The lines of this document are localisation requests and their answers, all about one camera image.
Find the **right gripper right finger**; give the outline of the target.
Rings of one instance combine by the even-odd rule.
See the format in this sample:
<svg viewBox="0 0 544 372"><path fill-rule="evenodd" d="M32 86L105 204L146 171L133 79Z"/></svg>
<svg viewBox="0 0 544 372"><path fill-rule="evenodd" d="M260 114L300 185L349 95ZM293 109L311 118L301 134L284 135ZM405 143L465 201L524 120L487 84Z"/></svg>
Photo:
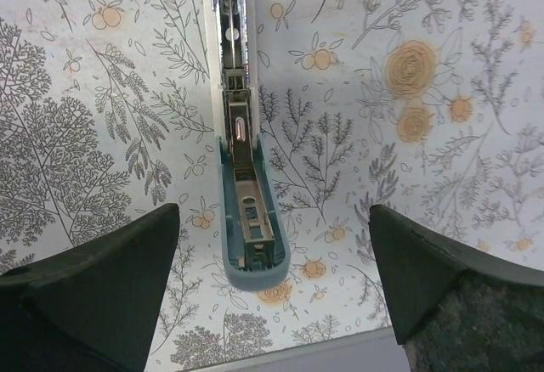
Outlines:
<svg viewBox="0 0 544 372"><path fill-rule="evenodd" d="M371 244L413 371L541 371L543 273L438 234L385 205Z"/></svg>

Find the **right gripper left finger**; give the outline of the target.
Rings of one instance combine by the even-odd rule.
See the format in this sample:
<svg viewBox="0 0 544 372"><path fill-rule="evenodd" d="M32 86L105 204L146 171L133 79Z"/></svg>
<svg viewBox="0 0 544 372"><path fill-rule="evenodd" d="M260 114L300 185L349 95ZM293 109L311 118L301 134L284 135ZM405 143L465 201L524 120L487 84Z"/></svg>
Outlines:
<svg viewBox="0 0 544 372"><path fill-rule="evenodd" d="M179 241L174 203L1 276L3 371L142 371Z"/></svg>

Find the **light blue stapler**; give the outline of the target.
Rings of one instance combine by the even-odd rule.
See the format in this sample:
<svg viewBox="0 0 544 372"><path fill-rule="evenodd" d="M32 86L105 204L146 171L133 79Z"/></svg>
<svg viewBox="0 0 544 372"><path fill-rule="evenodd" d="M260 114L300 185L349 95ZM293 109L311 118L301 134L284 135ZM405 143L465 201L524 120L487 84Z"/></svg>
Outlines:
<svg viewBox="0 0 544 372"><path fill-rule="evenodd" d="M291 253L260 133L255 0L203 0L217 140L221 243L229 282L268 290Z"/></svg>

